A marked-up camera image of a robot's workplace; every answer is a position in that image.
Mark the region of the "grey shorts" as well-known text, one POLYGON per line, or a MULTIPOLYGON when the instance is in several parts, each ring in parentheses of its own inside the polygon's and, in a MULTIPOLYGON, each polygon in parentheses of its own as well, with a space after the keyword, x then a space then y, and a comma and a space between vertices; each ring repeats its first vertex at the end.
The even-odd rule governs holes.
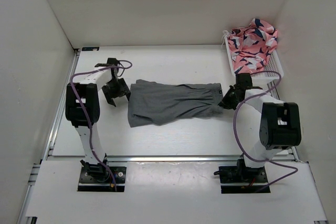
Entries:
POLYGON ((211 118, 222 114, 220 83, 161 84, 137 80, 131 85, 128 122, 131 127, 164 125, 179 119, 211 118))

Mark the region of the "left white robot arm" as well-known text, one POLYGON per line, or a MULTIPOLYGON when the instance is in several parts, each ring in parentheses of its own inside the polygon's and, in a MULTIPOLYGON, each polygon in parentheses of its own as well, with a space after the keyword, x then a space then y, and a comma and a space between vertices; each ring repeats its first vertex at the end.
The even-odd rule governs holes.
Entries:
POLYGON ((85 154, 81 164, 88 175, 99 183, 116 184, 99 139, 99 91, 104 93, 107 103, 112 106, 115 106, 115 98, 125 96, 129 99, 131 92, 118 72, 131 67, 132 63, 128 60, 109 58, 106 63, 96 64, 91 71, 73 74, 66 87, 65 116, 80 136, 85 154))

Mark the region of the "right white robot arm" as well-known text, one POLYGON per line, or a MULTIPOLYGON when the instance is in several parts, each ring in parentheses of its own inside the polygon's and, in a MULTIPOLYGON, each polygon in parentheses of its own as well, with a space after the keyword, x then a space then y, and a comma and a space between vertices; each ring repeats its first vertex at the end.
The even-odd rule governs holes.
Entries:
POLYGON ((260 87, 230 86, 219 103, 224 109, 234 110, 233 132, 242 151, 237 168, 228 179, 237 177, 242 182, 258 176, 266 162, 283 150, 301 143, 299 108, 296 103, 278 100, 260 87), (237 117, 240 108, 247 104, 260 113, 259 139, 250 150, 245 150, 238 137, 237 117))

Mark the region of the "pink patterned shorts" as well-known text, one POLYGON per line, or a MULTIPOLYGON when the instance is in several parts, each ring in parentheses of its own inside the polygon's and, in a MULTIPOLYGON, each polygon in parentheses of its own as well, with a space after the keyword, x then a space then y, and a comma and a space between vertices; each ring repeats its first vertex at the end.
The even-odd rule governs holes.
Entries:
POLYGON ((224 40, 228 44, 235 74, 264 71, 277 48, 278 30, 254 18, 247 27, 233 28, 224 40))

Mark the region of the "black corner label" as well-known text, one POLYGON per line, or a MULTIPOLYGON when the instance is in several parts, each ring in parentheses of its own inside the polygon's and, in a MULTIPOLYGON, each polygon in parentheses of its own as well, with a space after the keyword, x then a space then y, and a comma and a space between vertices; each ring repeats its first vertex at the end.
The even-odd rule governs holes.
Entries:
POLYGON ((81 51, 99 51, 100 47, 82 47, 81 51))

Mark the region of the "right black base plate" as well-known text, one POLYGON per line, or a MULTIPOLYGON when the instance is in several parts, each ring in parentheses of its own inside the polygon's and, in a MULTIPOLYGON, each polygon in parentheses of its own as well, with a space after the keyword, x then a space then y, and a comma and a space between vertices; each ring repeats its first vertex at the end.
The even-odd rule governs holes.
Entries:
POLYGON ((242 169, 237 166, 219 166, 213 173, 219 177, 221 194, 269 194, 268 178, 262 168, 242 169))

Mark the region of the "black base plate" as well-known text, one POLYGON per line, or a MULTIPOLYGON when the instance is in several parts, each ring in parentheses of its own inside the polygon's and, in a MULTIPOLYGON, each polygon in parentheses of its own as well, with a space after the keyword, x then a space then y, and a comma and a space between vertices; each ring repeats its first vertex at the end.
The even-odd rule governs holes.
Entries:
POLYGON ((95 178, 89 175, 86 169, 82 167, 77 191, 123 193, 125 190, 127 167, 110 166, 110 169, 114 175, 116 186, 114 186, 110 175, 106 175, 102 178, 95 178))
POLYGON ((237 166, 219 166, 213 173, 219 177, 221 194, 269 194, 268 178, 262 168, 242 169, 237 166))

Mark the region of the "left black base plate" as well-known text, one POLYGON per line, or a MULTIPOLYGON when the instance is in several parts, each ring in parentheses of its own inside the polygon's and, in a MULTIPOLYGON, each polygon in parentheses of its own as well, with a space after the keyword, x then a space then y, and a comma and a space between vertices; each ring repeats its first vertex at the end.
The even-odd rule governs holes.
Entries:
POLYGON ((114 186, 110 175, 106 175, 102 178, 95 178, 89 175, 86 169, 82 167, 77 191, 123 193, 125 190, 127 167, 110 166, 110 169, 114 175, 116 186, 114 186))

